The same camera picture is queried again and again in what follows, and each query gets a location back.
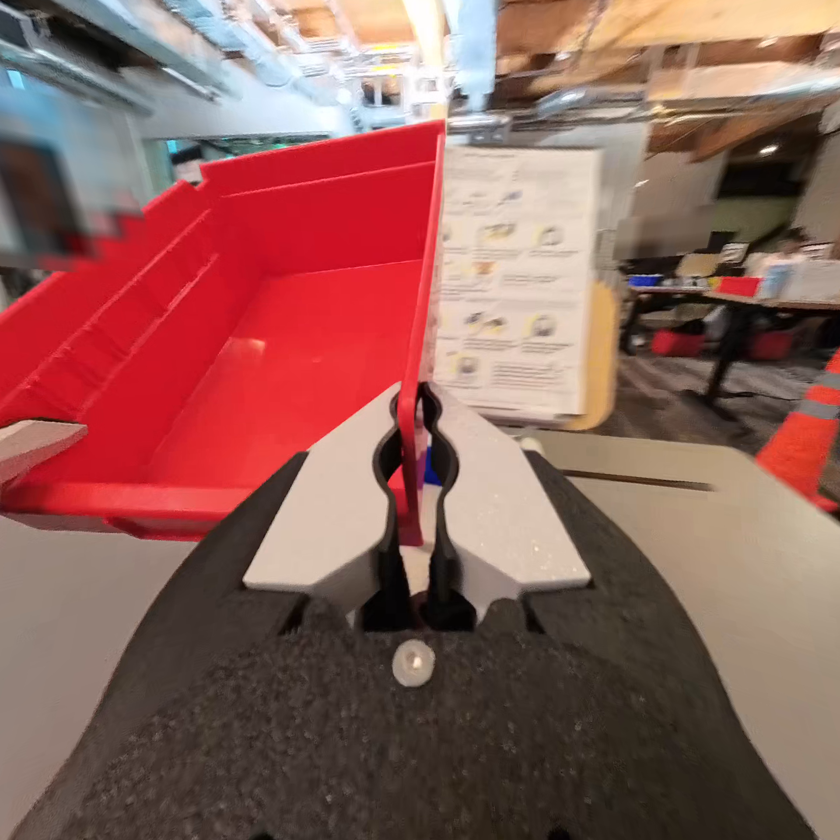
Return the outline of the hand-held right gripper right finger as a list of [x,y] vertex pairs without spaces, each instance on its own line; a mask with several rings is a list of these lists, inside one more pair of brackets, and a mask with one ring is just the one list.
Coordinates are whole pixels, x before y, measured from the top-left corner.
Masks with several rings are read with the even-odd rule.
[[423,618],[474,629],[493,603],[585,588],[592,574],[516,438],[426,383],[423,420],[441,482]]

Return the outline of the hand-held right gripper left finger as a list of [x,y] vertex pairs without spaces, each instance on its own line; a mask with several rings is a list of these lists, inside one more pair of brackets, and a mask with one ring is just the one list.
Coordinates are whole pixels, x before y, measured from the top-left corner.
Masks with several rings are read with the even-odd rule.
[[395,383],[310,447],[245,572],[246,588],[328,602],[372,632],[413,626],[396,496]]

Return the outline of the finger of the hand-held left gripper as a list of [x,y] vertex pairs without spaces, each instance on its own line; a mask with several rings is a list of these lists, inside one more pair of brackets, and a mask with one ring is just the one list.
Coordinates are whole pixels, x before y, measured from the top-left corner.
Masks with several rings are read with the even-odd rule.
[[85,424],[24,420],[1,429],[1,487],[80,442]]

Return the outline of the large red plastic bin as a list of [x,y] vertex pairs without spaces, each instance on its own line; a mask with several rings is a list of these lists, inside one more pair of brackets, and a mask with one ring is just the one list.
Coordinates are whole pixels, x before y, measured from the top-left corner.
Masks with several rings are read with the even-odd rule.
[[199,540],[394,384],[410,487],[445,124],[203,166],[2,313],[2,427],[87,433],[2,482],[33,527]]

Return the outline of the white desk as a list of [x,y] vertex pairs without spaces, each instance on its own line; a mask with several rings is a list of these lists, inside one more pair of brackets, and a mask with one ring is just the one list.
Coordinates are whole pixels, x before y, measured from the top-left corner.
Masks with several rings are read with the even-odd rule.
[[[838,838],[838,522],[734,448],[537,432],[703,636],[753,745]],[[191,542],[2,519],[2,838],[65,762]]]

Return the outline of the wooden board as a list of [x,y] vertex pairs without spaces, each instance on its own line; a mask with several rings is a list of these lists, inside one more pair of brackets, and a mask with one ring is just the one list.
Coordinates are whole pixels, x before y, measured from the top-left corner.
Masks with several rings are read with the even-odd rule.
[[596,280],[584,366],[584,411],[573,416],[564,431],[592,431],[606,421],[615,407],[621,316],[621,298],[608,284]]

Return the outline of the white instruction poster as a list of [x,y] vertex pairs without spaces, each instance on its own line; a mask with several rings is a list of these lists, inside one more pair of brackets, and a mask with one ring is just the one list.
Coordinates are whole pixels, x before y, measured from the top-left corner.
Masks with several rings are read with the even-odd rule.
[[582,414],[602,153],[450,145],[434,381],[486,415]]

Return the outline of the orange traffic cone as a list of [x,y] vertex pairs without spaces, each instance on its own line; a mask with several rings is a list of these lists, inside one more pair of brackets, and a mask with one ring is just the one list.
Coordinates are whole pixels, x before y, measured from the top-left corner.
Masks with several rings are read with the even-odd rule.
[[815,507],[838,512],[820,491],[823,471],[838,431],[839,352],[755,457],[765,472]]

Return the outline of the background work table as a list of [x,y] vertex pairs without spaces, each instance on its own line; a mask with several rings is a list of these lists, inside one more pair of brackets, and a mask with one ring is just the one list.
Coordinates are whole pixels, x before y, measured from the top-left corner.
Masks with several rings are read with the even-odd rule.
[[645,310],[646,298],[684,298],[690,303],[722,305],[730,313],[729,325],[721,340],[717,362],[709,375],[705,390],[684,390],[679,393],[679,397],[686,403],[700,406],[706,415],[719,418],[727,430],[738,429],[741,434],[746,434],[748,430],[738,416],[725,406],[725,401],[743,398],[743,395],[727,392],[724,383],[732,365],[742,358],[754,320],[767,312],[802,316],[833,316],[839,312],[838,301],[761,299],[696,287],[630,286],[629,289],[633,294],[633,302],[618,340],[618,349],[626,355],[634,355],[632,344],[635,325]]

